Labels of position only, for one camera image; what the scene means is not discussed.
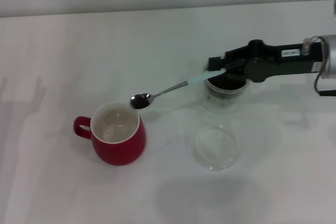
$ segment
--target spoon bowl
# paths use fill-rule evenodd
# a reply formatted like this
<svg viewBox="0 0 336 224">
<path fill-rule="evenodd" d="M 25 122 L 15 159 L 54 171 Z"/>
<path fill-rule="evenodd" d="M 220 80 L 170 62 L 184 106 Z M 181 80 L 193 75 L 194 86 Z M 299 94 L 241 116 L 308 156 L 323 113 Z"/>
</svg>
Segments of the spoon bowl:
<svg viewBox="0 0 336 224">
<path fill-rule="evenodd" d="M 141 93 L 141 94 L 136 94 L 130 99 L 130 105 L 136 109 L 144 109 L 147 106 L 149 106 L 155 99 L 155 96 L 151 94 L 146 94 L 146 93 Z"/>
<path fill-rule="evenodd" d="M 151 103 L 154 101 L 154 99 L 159 97 L 162 94 L 166 94 L 170 91 L 173 91 L 175 89 L 179 89 L 179 88 L 184 87 L 184 86 L 189 85 L 189 84 L 194 84 L 194 83 L 204 81 L 208 78 L 212 78 L 214 76 L 218 76 L 218 75 L 223 74 L 223 73 L 225 73 L 225 69 L 222 69 L 220 71 L 206 72 L 206 73 L 203 73 L 199 76 L 191 78 L 187 81 L 183 81 L 183 82 L 181 82 L 181 83 L 179 83 L 175 86 L 172 86 L 168 89 L 165 89 L 165 90 L 163 90 L 160 93 L 157 93 L 155 95 L 147 94 L 147 93 L 136 94 L 135 96 L 133 96 L 130 99 L 130 106 L 133 107 L 136 110 L 144 109 L 147 106 L 151 105 Z"/>
</svg>

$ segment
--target white tabletop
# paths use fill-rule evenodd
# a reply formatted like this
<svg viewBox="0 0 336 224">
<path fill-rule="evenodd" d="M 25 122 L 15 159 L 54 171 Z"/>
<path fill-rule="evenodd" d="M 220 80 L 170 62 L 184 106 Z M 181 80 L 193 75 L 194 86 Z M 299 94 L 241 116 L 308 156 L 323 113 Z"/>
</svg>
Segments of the white tabletop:
<svg viewBox="0 0 336 224">
<path fill-rule="evenodd" d="M 127 166 L 72 131 L 77 116 L 159 92 L 252 39 L 336 34 L 333 13 L 319 1 L 0 19 L 0 223 L 336 223 L 336 98 L 315 94 L 315 74 L 253 86 L 230 115 L 200 105 L 197 86 L 160 97 Z M 223 172 L 188 148 L 210 121 L 242 146 Z"/>
</svg>

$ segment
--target metal cylinder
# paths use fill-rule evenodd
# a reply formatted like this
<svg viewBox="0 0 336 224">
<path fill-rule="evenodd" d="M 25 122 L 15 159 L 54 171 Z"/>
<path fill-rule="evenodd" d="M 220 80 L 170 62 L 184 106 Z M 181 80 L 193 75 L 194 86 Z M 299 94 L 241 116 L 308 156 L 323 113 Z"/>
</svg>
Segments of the metal cylinder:
<svg viewBox="0 0 336 224">
<path fill-rule="evenodd" d="M 322 36 L 322 52 L 325 68 L 321 77 L 324 79 L 336 78 L 336 35 Z"/>
</svg>

